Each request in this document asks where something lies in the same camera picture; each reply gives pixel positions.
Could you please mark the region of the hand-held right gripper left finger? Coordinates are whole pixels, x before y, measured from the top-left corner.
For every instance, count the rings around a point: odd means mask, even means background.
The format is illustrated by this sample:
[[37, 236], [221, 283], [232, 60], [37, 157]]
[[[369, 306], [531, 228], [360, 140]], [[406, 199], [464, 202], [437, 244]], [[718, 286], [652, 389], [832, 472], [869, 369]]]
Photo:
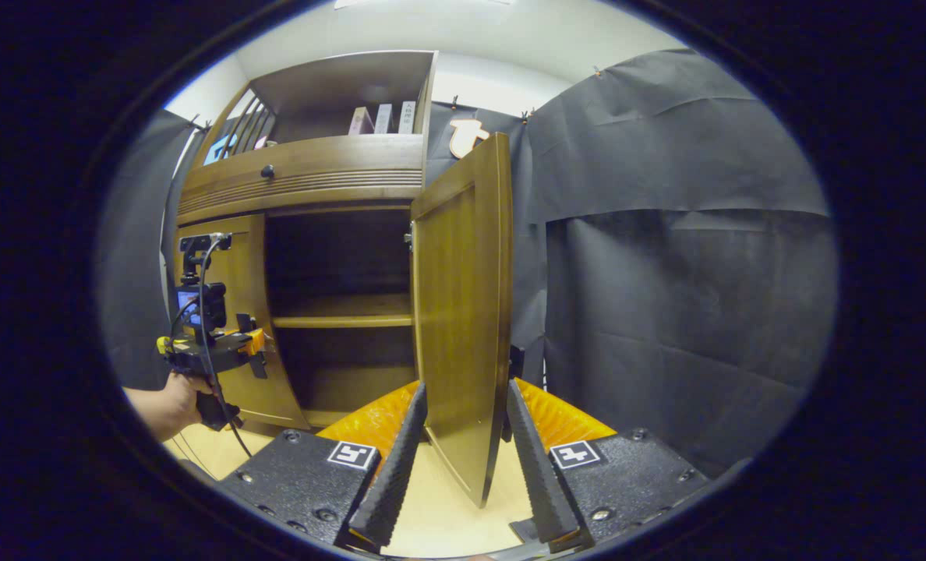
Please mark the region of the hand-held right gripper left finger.
[[412, 381], [318, 433], [279, 433], [218, 490], [328, 545], [379, 550], [391, 543], [426, 416], [426, 387]]

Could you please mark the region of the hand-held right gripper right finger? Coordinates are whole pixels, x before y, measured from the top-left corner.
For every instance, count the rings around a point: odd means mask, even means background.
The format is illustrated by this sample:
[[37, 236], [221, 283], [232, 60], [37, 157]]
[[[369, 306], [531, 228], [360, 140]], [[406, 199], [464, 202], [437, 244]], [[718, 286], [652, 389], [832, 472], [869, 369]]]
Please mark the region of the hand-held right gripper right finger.
[[649, 430], [619, 433], [522, 379], [509, 382], [507, 415], [535, 536], [549, 547], [637, 533], [709, 486]]

